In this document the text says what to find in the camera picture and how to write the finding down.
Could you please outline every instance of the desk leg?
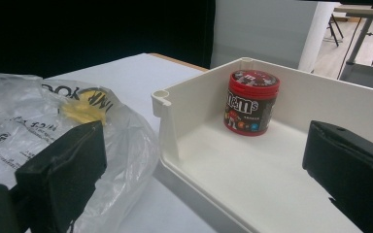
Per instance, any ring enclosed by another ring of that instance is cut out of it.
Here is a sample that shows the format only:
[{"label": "desk leg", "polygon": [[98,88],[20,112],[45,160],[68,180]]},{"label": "desk leg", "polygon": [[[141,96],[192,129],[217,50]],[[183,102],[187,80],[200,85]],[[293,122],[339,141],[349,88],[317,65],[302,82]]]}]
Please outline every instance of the desk leg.
[{"label": "desk leg", "polygon": [[345,62],[345,66],[340,77],[341,81],[346,80],[351,74],[353,65],[356,63],[356,56],[358,55],[359,49],[361,48],[362,42],[364,41],[365,36],[368,33],[368,29],[371,26],[371,23],[372,18],[368,18],[365,24],[362,26],[361,33],[359,34],[358,39],[356,39],[356,44],[354,45],[354,49],[351,52],[350,58]]}]

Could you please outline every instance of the jar label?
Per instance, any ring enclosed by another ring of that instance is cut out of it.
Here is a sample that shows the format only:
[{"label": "jar label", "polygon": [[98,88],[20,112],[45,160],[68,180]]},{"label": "jar label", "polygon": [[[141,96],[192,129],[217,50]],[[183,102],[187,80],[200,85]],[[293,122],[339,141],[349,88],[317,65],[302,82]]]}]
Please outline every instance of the jar label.
[{"label": "jar label", "polygon": [[275,100],[275,97],[265,100],[243,98],[228,90],[224,123],[246,133],[262,132],[268,127]]}]

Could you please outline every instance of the white storage box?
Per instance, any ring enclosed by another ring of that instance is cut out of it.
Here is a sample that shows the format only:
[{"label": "white storage box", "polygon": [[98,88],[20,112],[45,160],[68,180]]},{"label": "white storage box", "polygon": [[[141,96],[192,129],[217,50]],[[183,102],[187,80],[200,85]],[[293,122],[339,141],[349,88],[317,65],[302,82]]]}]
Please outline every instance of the white storage box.
[{"label": "white storage box", "polygon": [[[281,80],[269,128],[256,137],[223,124],[229,75],[256,69]],[[241,58],[153,93],[162,162],[252,232],[360,232],[302,169],[311,120],[373,142],[373,89]]]}]

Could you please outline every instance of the transparent plastic bag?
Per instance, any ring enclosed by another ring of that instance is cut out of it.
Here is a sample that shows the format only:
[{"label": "transparent plastic bag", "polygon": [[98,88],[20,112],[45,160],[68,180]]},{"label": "transparent plastic bag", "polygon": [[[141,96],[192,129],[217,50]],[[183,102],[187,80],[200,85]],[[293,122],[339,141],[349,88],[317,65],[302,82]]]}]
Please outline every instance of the transparent plastic bag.
[{"label": "transparent plastic bag", "polygon": [[108,88],[90,83],[0,74],[0,183],[69,129],[100,119],[107,169],[74,232],[114,232],[137,201],[159,158],[145,119]]}]

